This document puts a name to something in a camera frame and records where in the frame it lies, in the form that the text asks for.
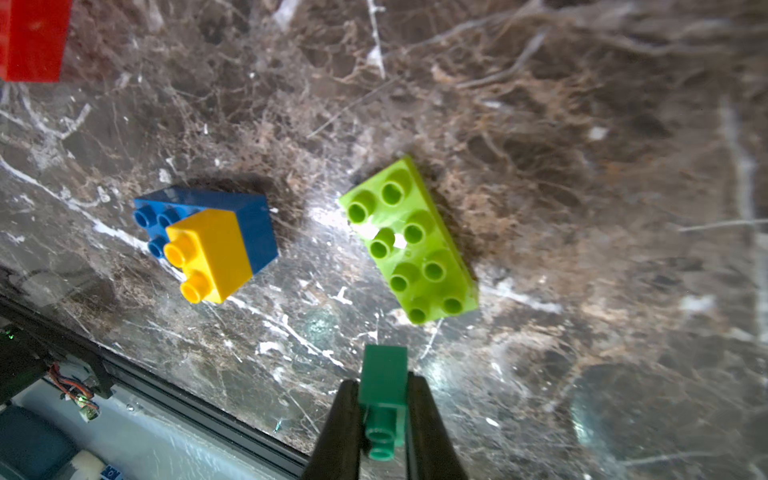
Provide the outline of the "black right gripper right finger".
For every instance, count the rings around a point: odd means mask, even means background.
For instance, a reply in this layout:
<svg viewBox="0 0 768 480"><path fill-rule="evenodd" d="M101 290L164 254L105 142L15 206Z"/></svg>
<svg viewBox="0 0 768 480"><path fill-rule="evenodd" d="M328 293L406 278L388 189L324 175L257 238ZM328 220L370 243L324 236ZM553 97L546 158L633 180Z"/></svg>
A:
<svg viewBox="0 0 768 480"><path fill-rule="evenodd" d="M427 380L412 372L408 375L407 405L407 479L467 480Z"/></svg>

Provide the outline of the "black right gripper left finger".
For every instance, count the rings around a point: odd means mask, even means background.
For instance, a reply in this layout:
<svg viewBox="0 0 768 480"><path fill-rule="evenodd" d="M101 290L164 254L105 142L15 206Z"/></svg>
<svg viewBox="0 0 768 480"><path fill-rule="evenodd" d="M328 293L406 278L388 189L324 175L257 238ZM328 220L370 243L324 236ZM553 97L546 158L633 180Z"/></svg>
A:
<svg viewBox="0 0 768 480"><path fill-rule="evenodd" d="M340 384L301 480L359 479L363 424L358 392L355 380Z"/></svg>

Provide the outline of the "small dark green lego brick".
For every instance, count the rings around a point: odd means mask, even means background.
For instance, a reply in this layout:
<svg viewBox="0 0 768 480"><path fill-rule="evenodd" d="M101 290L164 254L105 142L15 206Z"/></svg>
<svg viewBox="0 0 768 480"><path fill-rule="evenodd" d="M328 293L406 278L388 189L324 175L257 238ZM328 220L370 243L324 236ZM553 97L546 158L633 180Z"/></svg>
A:
<svg viewBox="0 0 768 480"><path fill-rule="evenodd" d="M387 462L405 443L408 353L406 347L366 345L359 404L364 413L367 456Z"/></svg>

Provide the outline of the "lime green lego brick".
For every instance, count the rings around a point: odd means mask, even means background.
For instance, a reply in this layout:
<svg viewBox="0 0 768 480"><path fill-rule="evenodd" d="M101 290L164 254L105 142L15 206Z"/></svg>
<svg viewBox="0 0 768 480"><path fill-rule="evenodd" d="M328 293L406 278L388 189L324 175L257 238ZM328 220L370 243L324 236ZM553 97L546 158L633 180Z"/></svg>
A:
<svg viewBox="0 0 768 480"><path fill-rule="evenodd" d="M411 323L478 308L478 287L410 156L339 204Z"/></svg>

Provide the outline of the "small yellow lego brick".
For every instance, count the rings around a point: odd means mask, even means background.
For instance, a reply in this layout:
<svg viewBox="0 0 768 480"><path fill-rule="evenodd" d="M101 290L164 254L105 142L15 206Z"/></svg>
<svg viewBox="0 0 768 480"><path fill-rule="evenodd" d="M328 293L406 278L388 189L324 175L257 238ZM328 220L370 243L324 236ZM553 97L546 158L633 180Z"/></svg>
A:
<svg viewBox="0 0 768 480"><path fill-rule="evenodd" d="M236 215L206 209L166 228L166 259L183 271L183 297L223 303L253 275Z"/></svg>

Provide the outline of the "blue lego brick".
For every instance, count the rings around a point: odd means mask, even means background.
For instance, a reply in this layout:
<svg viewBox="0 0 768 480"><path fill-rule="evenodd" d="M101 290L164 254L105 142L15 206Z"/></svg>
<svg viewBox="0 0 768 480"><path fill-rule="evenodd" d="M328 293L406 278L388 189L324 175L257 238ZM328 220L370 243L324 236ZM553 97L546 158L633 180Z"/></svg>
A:
<svg viewBox="0 0 768 480"><path fill-rule="evenodd" d="M162 259L163 247L169 242L166 228L207 209L236 215L253 273L259 273L278 257L267 199L262 194L168 187L135 198L133 217L148 234L149 252Z"/></svg>

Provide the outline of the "red lego brick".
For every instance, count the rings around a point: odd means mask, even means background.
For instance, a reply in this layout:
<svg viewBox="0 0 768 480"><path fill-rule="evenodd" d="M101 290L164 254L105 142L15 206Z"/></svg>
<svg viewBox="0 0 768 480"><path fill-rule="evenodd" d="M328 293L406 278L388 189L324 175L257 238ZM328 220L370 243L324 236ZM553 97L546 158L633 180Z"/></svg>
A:
<svg viewBox="0 0 768 480"><path fill-rule="evenodd" d="M59 81L71 6L71 0L1 2L2 80Z"/></svg>

